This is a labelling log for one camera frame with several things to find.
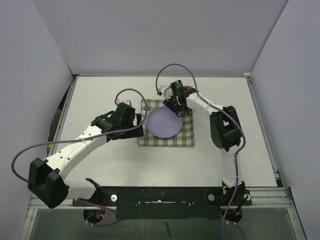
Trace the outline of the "purple plastic plate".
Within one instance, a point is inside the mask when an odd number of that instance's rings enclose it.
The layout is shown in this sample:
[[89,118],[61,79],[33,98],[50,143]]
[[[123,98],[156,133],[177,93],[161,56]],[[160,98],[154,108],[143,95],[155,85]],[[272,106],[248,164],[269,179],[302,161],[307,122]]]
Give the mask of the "purple plastic plate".
[[158,138],[171,138],[180,132],[182,126],[183,119],[166,106],[153,109],[146,118],[148,131]]

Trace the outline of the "green white checkered cloth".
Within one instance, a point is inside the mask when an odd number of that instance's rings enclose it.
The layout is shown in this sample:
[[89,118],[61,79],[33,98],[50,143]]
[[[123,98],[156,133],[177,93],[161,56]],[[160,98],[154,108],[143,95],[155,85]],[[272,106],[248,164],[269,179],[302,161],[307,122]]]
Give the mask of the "green white checkered cloth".
[[[148,115],[158,107],[165,107],[163,101],[159,99],[147,99],[146,101]],[[144,117],[144,108],[144,101],[141,101],[140,112],[142,117]],[[170,138],[159,138],[152,135],[147,129],[148,137],[138,137],[137,144],[140,147],[193,147],[195,145],[193,112],[190,110],[189,115],[184,115],[181,118],[183,119],[183,125],[177,135]]]

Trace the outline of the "orange plastic cup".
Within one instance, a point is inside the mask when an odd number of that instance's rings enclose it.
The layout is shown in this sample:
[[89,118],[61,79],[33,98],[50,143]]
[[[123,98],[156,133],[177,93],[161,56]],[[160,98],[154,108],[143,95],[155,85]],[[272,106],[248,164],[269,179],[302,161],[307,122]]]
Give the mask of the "orange plastic cup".
[[195,91],[195,88],[193,88],[192,86],[185,85],[184,87],[185,87],[188,91]]

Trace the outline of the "silver metal fork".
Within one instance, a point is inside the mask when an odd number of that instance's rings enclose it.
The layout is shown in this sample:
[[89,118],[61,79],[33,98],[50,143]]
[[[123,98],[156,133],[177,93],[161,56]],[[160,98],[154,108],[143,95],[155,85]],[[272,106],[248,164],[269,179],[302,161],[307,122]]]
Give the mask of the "silver metal fork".
[[148,103],[146,100],[144,100],[143,102],[144,102],[143,138],[146,139],[148,137],[148,130],[147,130]]

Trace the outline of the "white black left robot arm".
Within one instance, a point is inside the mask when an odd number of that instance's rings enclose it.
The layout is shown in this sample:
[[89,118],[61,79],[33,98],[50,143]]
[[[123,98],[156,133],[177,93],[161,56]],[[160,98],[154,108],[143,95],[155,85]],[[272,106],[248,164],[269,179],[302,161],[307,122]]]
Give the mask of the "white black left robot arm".
[[69,199],[84,199],[95,206],[102,199],[101,186],[90,178],[66,181],[67,176],[89,154],[109,141],[137,138],[143,134],[142,115],[121,102],[116,110],[97,116],[75,142],[44,160],[33,160],[27,187],[50,209]]

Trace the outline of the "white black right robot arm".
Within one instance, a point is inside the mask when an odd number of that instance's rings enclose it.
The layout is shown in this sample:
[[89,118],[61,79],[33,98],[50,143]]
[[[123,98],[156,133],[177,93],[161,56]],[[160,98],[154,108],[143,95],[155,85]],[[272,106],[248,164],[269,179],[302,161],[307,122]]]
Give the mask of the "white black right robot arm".
[[193,110],[209,120],[211,140],[220,149],[222,157],[222,184],[225,188],[222,197],[227,204],[235,204],[241,198],[240,191],[235,188],[241,184],[240,167],[235,161],[242,149],[243,137],[236,109],[232,105],[222,106],[210,101],[195,88],[184,86],[181,80],[161,85],[158,93],[165,98],[163,104],[177,116],[189,115]]

